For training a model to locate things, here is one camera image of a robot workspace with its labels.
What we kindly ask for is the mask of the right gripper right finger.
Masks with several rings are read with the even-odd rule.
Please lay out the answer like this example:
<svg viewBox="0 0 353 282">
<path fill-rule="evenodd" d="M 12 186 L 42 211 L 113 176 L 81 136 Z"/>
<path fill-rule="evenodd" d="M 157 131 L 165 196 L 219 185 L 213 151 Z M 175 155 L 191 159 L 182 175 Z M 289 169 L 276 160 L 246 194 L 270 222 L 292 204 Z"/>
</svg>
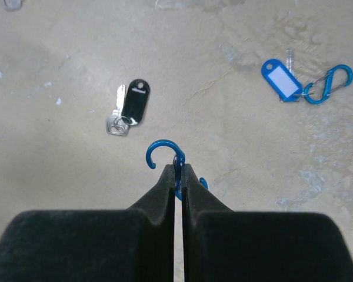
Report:
<svg viewBox="0 0 353 282">
<path fill-rule="evenodd" d="M 182 179 L 186 281 L 353 281 L 353 260 L 320 213 L 233 211 L 186 165 Z"/>
</svg>

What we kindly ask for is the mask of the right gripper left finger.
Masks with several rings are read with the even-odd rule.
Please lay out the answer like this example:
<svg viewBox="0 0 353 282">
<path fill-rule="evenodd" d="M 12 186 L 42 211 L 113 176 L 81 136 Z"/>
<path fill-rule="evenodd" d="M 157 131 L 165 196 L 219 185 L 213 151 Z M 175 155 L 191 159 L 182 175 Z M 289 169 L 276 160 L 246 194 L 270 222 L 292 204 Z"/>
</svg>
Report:
<svg viewBox="0 0 353 282">
<path fill-rule="evenodd" d="M 0 281 L 172 281 L 171 165 L 124 210 L 31 210 L 0 239 Z"/>
</svg>

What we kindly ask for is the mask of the blue carabiner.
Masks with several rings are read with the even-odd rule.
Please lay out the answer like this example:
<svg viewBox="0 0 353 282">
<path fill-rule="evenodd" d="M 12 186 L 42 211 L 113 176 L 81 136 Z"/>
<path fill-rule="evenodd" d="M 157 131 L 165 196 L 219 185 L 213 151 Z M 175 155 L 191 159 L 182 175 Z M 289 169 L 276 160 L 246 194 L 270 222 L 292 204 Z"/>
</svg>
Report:
<svg viewBox="0 0 353 282">
<path fill-rule="evenodd" d="M 189 183 L 198 183 L 198 187 L 200 190 L 204 189 L 205 192 L 203 194 L 209 194 L 212 196 L 211 192 L 208 189 L 208 183 L 203 178 L 200 177 L 197 181 L 196 175 L 192 166 L 189 163 L 185 162 L 185 154 L 179 148 L 179 146 L 170 140 L 161 139 L 153 142 L 148 150 L 146 151 L 145 159 L 147 165 L 150 169 L 155 169 L 156 164 L 152 160 L 152 152 L 159 147 L 168 147 L 175 152 L 175 156 L 173 158 L 173 162 L 171 165 L 166 165 L 164 171 L 161 174 L 156 185 L 147 193 L 157 192 L 165 192 L 165 195 L 171 199 L 171 195 L 173 194 L 177 199 L 182 201 L 182 190 L 187 188 Z"/>
<path fill-rule="evenodd" d="M 333 83 L 334 75 L 335 75 L 336 71 L 344 71 L 347 75 L 347 78 L 342 83 L 340 83 L 338 86 L 333 87 L 332 83 Z M 325 85 L 324 85 L 324 90 L 321 95 L 321 98 L 318 100 L 313 99 L 311 97 L 312 92 L 310 92 L 310 90 L 316 84 L 318 84 L 322 81 L 325 82 Z M 340 90 L 343 87 L 349 86 L 352 83 L 352 81 L 353 81 L 352 69 L 348 65 L 337 65 L 337 66 L 333 67 L 332 69 L 328 70 L 327 73 L 323 77 L 319 78 L 315 82 L 311 82 L 311 83 L 307 84 L 302 92 L 302 95 L 308 103 L 311 103 L 313 105 L 319 105 L 319 104 L 322 104 L 323 102 L 325 102 L 326 100 L 328 100 L 332 93 Z"/>
</svg>

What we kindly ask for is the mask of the black tag key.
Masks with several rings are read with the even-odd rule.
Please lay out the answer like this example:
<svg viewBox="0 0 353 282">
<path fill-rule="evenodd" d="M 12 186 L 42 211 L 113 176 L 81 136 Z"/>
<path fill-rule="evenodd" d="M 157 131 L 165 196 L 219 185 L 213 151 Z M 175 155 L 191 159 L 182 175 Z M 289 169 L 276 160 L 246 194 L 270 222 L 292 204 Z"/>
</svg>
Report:
<svg viewBox="0 0 353 282">
<path fill-rule="evenodd" d="M 106 119 L 106 132 L 126 136 L 130 127 L 141 123 L 150 93 L 151 88 L 143 79 L 135 79 L 128 86 L 120 85 L 116 90 L 116 106 Z"/>
</svg>

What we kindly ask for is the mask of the blue tag key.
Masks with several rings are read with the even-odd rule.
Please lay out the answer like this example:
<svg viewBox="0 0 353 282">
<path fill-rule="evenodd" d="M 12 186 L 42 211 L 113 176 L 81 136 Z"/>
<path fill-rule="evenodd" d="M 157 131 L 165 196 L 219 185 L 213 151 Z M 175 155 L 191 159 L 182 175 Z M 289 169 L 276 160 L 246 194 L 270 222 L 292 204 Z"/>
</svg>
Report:
<svg viewBox="0 0 353 282">
<path fill-rule="evenodd" d="M 281 102 L 296 102 L 302 94 L 302 85 L 295 78 L 294 51 L 287 49 L 286 64 L 278 59 L 269 59 L 261 67 L 261 75 L 278 94 Z"/>
</svg>

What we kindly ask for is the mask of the red tag key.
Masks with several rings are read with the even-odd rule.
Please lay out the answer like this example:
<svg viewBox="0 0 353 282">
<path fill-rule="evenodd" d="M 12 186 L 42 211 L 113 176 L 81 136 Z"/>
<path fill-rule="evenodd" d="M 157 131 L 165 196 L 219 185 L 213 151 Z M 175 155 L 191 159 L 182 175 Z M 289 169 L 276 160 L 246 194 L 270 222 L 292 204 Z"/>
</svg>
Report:
<svg viewBox="0 0 353 282">
<path fill-rule="evenodd" d="M 8 12 L 18 11 L 22 8 L 22 0 L 3 0 L 4 10 Z"/>
</svg>

